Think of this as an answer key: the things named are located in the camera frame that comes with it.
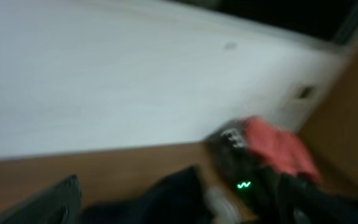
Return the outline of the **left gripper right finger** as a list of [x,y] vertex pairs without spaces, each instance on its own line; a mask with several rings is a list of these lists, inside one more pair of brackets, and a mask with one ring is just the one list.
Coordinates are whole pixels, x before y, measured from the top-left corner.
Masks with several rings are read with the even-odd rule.
[[278,181],[277,208],[284,224],[358,224],[358,200],[326,194],[288,174]]

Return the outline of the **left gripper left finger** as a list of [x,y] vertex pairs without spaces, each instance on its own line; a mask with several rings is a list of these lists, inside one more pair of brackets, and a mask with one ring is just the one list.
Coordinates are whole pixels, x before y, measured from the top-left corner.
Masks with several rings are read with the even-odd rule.
[[82,192],[76,175],[0,213],[0,224],[77,224]]

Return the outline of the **navy blue shorts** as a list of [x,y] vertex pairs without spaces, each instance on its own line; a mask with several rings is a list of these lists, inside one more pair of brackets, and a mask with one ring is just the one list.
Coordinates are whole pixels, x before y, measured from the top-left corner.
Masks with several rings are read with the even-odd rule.
[[170,174],[141,196],[90,206],[80,215],[87,224],[210,224],[213,215],[204,202],[195,166]]

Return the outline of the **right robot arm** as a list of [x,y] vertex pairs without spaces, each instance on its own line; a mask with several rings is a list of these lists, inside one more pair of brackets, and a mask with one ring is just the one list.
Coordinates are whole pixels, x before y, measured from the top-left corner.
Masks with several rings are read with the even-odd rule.
[[232,178],[257,223],[358,224],[358,209],[306,179],[252,164],[237,166]]

